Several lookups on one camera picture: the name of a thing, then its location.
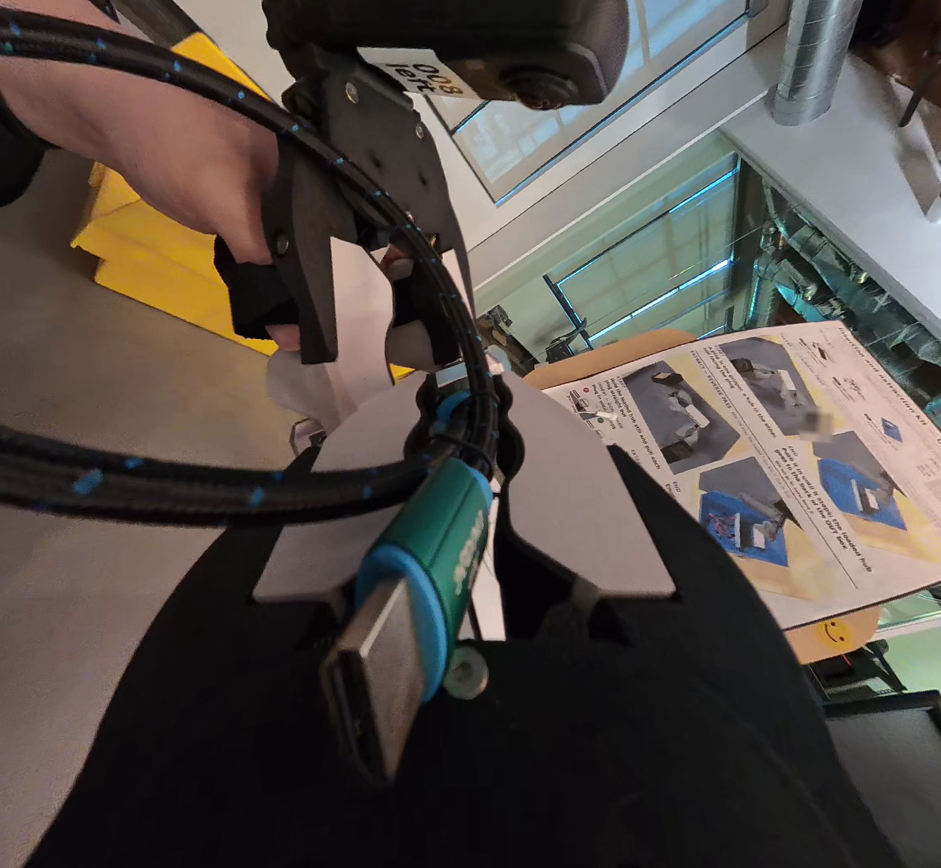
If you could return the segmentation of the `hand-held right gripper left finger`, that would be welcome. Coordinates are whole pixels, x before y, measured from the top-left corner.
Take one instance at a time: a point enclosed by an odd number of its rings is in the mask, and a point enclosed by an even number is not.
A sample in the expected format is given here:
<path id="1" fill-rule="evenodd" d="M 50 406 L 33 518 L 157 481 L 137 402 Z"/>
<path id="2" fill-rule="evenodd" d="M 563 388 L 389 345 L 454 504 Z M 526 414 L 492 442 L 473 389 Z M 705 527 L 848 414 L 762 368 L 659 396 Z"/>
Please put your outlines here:
<path id="1" fill-rule="evenodd" d="M 371 398 L 328 436 L 312 465 L 315 472 L 371 468 L 404 457 L 406 438 L 420 411 L 423 376 L 409 376 Z M 258 603 L 332 601 L 401 504 L 339 520 L 283 528 L 254 589 Z"/>

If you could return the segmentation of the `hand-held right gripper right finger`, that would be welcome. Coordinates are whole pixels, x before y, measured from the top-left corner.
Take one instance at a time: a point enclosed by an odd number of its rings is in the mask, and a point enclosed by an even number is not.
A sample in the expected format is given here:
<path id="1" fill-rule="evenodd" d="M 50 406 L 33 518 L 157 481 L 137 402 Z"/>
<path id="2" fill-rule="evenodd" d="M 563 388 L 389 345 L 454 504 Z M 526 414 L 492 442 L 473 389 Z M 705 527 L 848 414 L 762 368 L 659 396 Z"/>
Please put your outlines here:
<path id="1" fill-rule="evenodd" d="M 666 599 L 676 586 L 609 451 L 577 415 L 506 373 L 493 566 L 504 601 L 524 564 L 600 597 Z"/>

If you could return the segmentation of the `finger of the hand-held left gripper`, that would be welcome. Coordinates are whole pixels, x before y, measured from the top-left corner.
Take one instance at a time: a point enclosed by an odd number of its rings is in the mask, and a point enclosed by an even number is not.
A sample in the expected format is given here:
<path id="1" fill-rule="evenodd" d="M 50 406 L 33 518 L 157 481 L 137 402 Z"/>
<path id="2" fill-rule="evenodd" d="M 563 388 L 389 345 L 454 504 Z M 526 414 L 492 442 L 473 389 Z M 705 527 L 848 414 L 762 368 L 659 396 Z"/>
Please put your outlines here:
<path id="1" fill-rule="evenodd" d="M 278 406 L 337 428 L 386 390 L 386 363 L 354 358 L 311 365 L 299 353 L 279 349 L 267 361 L 265 382 Z"/>
<path id="2" fill-rule="evenodd" d="M 437 371 L 461 359 L 456 323 L 441 289 L 395 245 L 386 247 L 386 278 L 393 319 L 386 333 L 386 361 L 394 378 L 410 371 Z"/>

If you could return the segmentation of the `braided hdmi cable green plugs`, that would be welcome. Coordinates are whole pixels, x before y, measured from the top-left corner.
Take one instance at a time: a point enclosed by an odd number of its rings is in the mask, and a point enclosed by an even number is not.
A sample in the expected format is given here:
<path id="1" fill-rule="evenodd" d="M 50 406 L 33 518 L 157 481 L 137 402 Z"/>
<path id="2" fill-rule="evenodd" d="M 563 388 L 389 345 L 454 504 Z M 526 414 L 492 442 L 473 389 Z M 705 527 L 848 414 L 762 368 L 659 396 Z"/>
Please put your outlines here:
<path id="1" fill-rule="evenodd" d="M 40 14 L 2 9 L 2 54 L 12 61 L 106 68 L 178 87 L 277 137 L 292 115 L 251 88 L 154 44 Z M 279 472 L 133 458 L 2 428 L 2 502 L 84 519 L 168 526 L 312 524 L 401 504 L 359 565 L 356 613 L 323 662 L 337 733 L 369 778 L 394 779 L 416 702 L 449 671 L 456 635 L 488 542 L 489 479 L 500 399 L 471 308 L 453 276 L 438 281 L 460 343 L 467 384 L 455 399 L 418 404 L 402 460 Z"/>

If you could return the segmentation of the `yellow plastic bin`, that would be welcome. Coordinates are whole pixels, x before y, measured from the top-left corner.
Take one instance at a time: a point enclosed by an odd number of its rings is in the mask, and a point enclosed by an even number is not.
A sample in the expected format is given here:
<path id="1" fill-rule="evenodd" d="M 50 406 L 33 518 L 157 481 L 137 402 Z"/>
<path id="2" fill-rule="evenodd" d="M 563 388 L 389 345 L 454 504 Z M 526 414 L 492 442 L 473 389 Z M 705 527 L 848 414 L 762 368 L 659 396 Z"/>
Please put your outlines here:
<path id="1" fill-rule="evenodd" d="M 163 216 L 101 164 L 94 165 L 89 183 L 93 200 L 72 245 L 99 259 L 97 284 L 244 349 L 265 357 L 275 353 L 274 342 L 234 332 L 212 235 Z M 393 287 L 373 255 L 349 242 L 332 245 L 340 358 L 355 358 L 359 346 L 385 343 L 385 332 L 376 329 L 371 315 L 391 321 Z"/>

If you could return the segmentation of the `person's left hand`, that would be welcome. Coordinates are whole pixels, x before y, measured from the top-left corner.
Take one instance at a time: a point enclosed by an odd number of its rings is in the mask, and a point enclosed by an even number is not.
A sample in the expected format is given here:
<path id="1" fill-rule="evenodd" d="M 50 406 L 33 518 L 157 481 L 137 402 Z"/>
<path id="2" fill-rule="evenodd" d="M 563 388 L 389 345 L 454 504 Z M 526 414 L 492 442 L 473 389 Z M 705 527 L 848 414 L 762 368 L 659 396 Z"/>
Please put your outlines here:
<path id="1" fill-rule="evenodd" d="M 263 193 L 276 176 L 276 135 L 178 87 L 104 72 L 109 115 L 96 161 L 184 227 L 220 237 L 237 263 L 269 265 Z"/>

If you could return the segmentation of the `silver ventilation duct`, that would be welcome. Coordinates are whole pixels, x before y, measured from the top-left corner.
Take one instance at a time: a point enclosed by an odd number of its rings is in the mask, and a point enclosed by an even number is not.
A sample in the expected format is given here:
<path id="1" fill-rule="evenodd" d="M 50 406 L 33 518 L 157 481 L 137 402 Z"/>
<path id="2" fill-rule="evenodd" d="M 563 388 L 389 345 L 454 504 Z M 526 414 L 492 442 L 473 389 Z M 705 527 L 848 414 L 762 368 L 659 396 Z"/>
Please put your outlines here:
<path id="1" fill-rule="evenodd" d="M 796 127 L 830 109 L 864 0 L 792 0 L 771 117 Z"/>

